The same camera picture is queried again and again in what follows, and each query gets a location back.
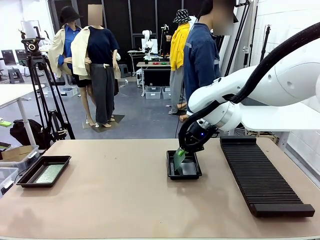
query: mannequin hand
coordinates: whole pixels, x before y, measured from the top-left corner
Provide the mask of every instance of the mannequin hand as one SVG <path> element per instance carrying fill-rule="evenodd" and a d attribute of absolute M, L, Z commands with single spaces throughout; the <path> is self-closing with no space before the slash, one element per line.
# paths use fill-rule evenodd
<path fill-rule="evenodd" d="M 114 69 L 119 69 L 117 61 L 113 61 L 113 68 Z"/>
<path fill-rule="evenodd" d="M 86 58 L 84 59 L 84 63 L 85 63 L 85 64 L 90 64 L 90 63 L 91 63 L 90 58 L 89 58 L 89 57 L 86 57 Z"/>
<path fill-rule="evenodd" d="M 72 57 L 66 57 L 63 62 L 66 64 L 72 64 Z"/>

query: yellow jacket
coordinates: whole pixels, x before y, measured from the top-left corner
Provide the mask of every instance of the yellow jacket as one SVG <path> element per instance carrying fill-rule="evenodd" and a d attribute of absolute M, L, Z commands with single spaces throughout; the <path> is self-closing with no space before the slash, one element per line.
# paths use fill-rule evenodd
<path fill-rule="evenodd" d="M 189 23 L 180 25 L 172 37 L 170 49 L 170 64 L 172 71 L 175 71 L 184 65 L 184 48 L 189 30 Z"/>

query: blue shirt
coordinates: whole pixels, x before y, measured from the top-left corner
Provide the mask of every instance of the blue shirt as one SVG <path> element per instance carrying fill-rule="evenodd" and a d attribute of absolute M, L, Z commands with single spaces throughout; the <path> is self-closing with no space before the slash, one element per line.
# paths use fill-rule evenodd
<path fill-rule="evenodd" d="M 64 48 L 63 48 L 63 53 L 66 58 L 72 57 L 71 53 L 71 43 L 75 40 L 75 37 L 77 34 L 80 32 L 80 29 L 77 28 L 75 31 L 71 29 L 68 25 L 65 26 L 64 28 L 65 31 L 65 40 L 64 40 Z M 62 66 L 64 64 L 65 57 L 60 55 L 58 58 L 58 64 Z M 72 64 L 68 63 L 68 68 L 72 69 Z"/>
<path fill-rule="evenodd" d="M 195 23 L 184 47 L 184 86 L 187 102 L 195 90 L 211 85 L 215 79 L 221 77 L 219 61 L 216 41 L 208 26 Z"/>
<path fill-rule="evenodd" d="M 89 26 L 88 55 L 93 64 L 113 65 L 113 51 L 119 50 L 118 42 L 113 33 L 107 29 L 96 29 Z"/>

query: checkered bucket hat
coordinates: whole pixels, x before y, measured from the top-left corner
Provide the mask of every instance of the checkered bucket hat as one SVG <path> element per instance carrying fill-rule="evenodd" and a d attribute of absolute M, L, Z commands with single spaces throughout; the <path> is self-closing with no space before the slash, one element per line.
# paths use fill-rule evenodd
<path fill-rule="evenodd" d="M 189 17 L 189 13 L 187 9 L 180 9 L 176 12 L 176 17 L 173 20 L 174 23 L 177 24 L 183 24 L 191 21 L 191 18 Z"/>

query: black bag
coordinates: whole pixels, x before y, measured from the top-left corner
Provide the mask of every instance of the black bag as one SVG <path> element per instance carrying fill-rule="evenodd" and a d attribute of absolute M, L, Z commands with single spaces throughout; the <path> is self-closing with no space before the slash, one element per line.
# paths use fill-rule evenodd
<path fill-rule="evenodd" d="M 47 149 L 50 146 L 51 136 L 42 132 L 42 125 L 35 120 L 28 119 L 34 136 L 35 143 L 39 145 L 39 149 Z M 10 129 L 10 135 L 18 140 L 24 146 L 30 145 L 24 121 L 22 119 L 15 120 L 13 127 Z"/>

